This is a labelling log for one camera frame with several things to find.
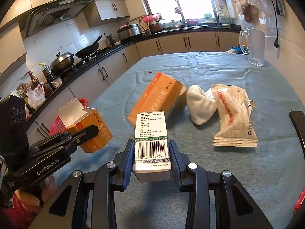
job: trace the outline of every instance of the metal bolt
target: metal bolt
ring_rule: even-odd
[[[225,177],[230,177],[230,176],[232,175],[232,173],[231,173],[230,171],[228,171],[228,170],[224,170],[224,171],[222,172],[222,174],[223,174]]]
[[[73,171],[72,176],[79,177],[80,174],[81,174],[80,170],[75,170],[75,171]]]
[[[198,166],[197,166],[197,164],[195,164],[195,163],[189,163],[188,167],[189,167],[190,169],[196,169]]]
[[[108,164],[107,164],[107,168],[109,168],[109,169],[112,169],[112,168],[114,168],[116,166],[116,164],[114,163],[114,162],[109,162]]]

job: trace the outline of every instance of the table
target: table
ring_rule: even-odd
[[[289,118],[290,110],[304,110],[285,78],[269,63],[251,65],[247,56],[217,52],[193,52],[146,57],[114,82],[93,104],[114,138],[94,154],[81,148],[69,164],[55,173],[58,184],[73,170],[97,170],[122,151],[134,128],[127,116],[156,72],[161,71],[190,87],[203,90],[212,84],[236,85],[246,89],[257,104],[251,114],[259,139],[257,148],[213,147],[219,131],[216,112],[205,124],[194,124],[187,106],[167,119],[169,140],[190,160],[209,171],[230,170],[265,213],[274,229],[285,228],[293,207],[305,187],[305,161],[301,144]],[[211,228],[215,207],[211,198]],[[173,179],[140,183],[132,174],[127,190],[115,193],[118,228],[184,228],[188,193],[177,191]]]

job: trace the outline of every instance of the lower cabinet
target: lower cabinet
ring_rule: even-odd
[[[108,58],[101,61],[98,65],[101,67],[101,71],[109,86],[127,70],[127,66],[121,52],[112,54]]]
[[[60,92],[53,101],[42,111],[42,113],[35,119],[37,124],[48,133],[47,129],[50,129],[54,120],[58,116],[58,110],[66,105],[69,101],[74,99],[74,95],[69,88],[65,88]]]
[[[158,37],[163,54],[189,52],[185,33]]]
[[[189,52],[217,51],[215,32],[186,33],[185,37],[189,46]]]
[[[99,65],[93,66],[72,84],[70,90],[76,98],[85,98],[88,105],[94,102],[109,87]]]
[[[136,62],[138,62],[141,59],[135,44],[132,44],[122,49],[121,54],[123,56],[127,68],[132,67]]]
[[[42,139],[45,139],[49,135],[34,121],[30,128],[26,131],[29,145],[32,145]]]
[[[217,51],[226,52],[229,46],[239,45],[239,33],[215,32],[217,41]]]
[[[136,46],[141,58],[162,54],[158,38],[137,42]]]

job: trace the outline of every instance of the glass mug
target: glass mug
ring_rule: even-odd
[[[242,46],[242,37],[244,34],[248,35],[248,49],[247,52]],[[246,28],[239,33],[239,45],[243,54],[249,55],[249,62],[256,66],[264,66],[265,59],[265,33],[253,28]]]

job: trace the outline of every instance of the orange box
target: orange box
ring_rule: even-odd
[[[99,128],[99,134],[96,137],[80,145],[84,152],[96,152],[113,138],[99,112],[95,108],[83,108],[78,99],[73,99],[60,108],[58,115],[71,134],[90,125],[96,125]]]
[[[183,85],[176,79],[158,72],[148,85],[127,119],[135,126],[137,114],[164,111],[165,115],[173,110]]]

